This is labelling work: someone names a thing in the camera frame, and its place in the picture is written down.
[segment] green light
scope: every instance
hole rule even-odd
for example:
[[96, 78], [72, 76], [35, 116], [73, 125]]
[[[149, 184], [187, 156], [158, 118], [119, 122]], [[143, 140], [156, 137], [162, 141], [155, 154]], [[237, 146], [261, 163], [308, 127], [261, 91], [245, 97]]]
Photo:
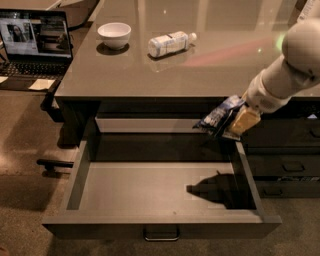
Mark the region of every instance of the green light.
[[276, 42], [276, 47], [280, 52], [282, 51], [282, 42], [283, 42], [284, 36], [285, 34], [280, 35]]

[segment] drawer handle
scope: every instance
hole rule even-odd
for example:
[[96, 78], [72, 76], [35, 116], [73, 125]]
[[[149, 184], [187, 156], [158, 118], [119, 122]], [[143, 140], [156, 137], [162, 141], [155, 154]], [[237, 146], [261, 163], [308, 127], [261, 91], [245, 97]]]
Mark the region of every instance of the drawer handle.
[[310, 133], [312, 137], [319, 139], [320, 138], [320, 128], [311, 128]]
[[144, 240], [147, 242], [176, 242], [180, 238], [180, 230], [177, 228], [177, 233], [175, 237], [172, 238], [150, 238], [147, 236], [146, 229], [143, 229]]
[[300, 162], [284, 163], [282, 167], [286, 172], [303, 172], [305, 170]]
[[281, 189], [263, 189], [263, 194], [265, 196], [274, 196], [274, 197], [281, 197], [283, 195], [283, 192]]

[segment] tabletop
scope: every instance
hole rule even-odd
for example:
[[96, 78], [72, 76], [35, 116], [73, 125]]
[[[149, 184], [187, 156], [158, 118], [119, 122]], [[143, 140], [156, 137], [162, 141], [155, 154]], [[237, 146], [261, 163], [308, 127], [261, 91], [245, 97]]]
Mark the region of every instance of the tabletop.
[[[281, 55], [297, 18], [296, 1], [109, 0], [98, 13], [56, 93], [60, 99], [216, 97], [242, 95], [250, 81]], [[131, 26], [129, 44], [109, 50], [98, 28]], [[148, 41], [195, 32], [187, 51], [154, 60]], [[320, 96], [319, 86], [299, 96]]]

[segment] laptop screen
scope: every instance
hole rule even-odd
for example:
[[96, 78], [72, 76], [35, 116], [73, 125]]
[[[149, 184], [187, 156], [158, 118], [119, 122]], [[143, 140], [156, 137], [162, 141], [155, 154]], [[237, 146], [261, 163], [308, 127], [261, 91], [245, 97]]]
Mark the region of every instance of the laptop screen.
[[64, 12], [0, 9], [0, 32], [9, 60], [72, 60]]

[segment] laptop keyboard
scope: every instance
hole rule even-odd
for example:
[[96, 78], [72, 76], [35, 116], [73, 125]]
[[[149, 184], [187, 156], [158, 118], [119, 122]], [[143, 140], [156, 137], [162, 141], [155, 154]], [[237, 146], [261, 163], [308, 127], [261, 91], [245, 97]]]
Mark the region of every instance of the laptop keyboard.
[[61, 80], [66, 70], [67, 65], [63, 64], [10, 62], [0, 68], [0, 75], [7, 77], [33, 77], [35, 79]]

